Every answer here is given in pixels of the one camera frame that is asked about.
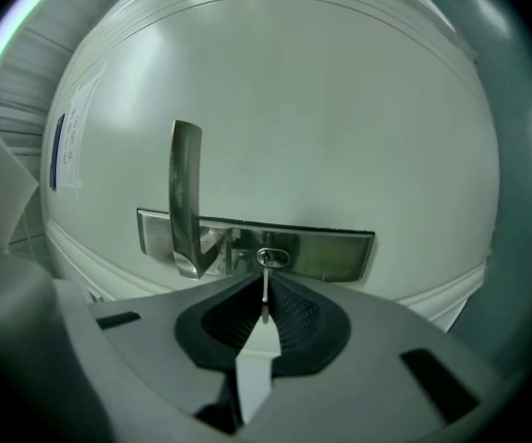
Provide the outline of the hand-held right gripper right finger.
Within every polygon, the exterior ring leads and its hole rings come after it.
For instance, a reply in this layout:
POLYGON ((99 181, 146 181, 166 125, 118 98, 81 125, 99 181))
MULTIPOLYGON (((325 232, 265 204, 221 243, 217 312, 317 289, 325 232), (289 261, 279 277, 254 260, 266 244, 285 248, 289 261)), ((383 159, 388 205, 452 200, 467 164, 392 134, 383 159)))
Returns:
POLYGON ((460 440, 501 379, 454 337, 395 302, 320 281, 272 278, 284 344, 249 442, 460 440))

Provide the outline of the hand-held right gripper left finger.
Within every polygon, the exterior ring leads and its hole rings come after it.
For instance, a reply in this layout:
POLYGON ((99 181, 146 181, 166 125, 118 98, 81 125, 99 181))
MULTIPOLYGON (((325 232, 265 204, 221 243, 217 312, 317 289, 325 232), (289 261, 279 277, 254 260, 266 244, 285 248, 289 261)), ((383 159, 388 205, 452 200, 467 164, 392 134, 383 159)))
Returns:
POLYGON ((104 411, 113 442, 240 442, 196 418, 217 400, 224 375, 196 367, 175 339, 175 321, 232 280, 179 292, 89 304, 81 288, 54 281, 80 369, 104 411))

